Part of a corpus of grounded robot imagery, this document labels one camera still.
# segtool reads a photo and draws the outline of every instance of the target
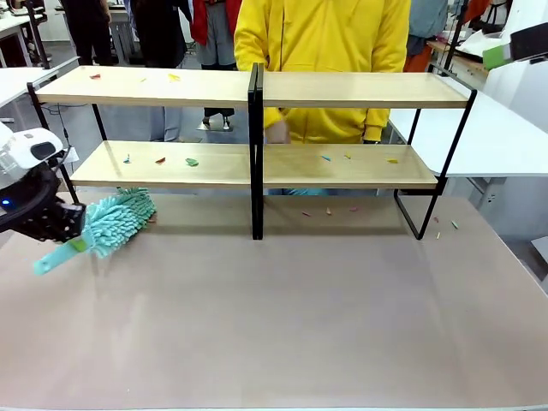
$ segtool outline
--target confetti piece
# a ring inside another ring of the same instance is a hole
[[[199,163],[197,160],[194,160],[193,158],[187,158],[187,166],[189,167],[196,167]]]

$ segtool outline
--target shelf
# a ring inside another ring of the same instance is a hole
[[[247,108],[248,86],[237,71],[82,66],[36,94],[41,103]]]
[[[468,98],[429,73],[265,72],[265,107],[457,109]]]
[[[165,162],[156,164],[160,158]],[[189,167],[186,158],[200,164]],[[104,141],[71,180],[93,187],[237,189],[250,187],[249,175],[246,145]]]
[[[397,164],[390,163],[389,159],[397,160]],[[292,144],[265,147],[265,188],[428,189],[435,188],[437,182],[410,146]]]

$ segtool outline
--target person in yellow hoodie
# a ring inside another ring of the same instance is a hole
[[[243,0],[239,70],[402,72],[411,0]],[[266,109],[268,143],[379,142],[388,110]]]

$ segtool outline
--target orange cloth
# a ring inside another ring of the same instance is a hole
[[[417,56],[408,57],[403,71],[405,73],[424,73],[432,56],[432,48],[425,45],[425,49]]]
[[[464,17],[464,22],[468,23],[476,17],[480,17],[481,15],[483,15],[490,4],[491,0],[472,0],[468,5],[468,10]]]

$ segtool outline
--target person's hand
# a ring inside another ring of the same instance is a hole
[[[289,144],[291,142],[289,128],[284,120],[275,122],[267,128],[265,130],[265,137],[267,144]]]

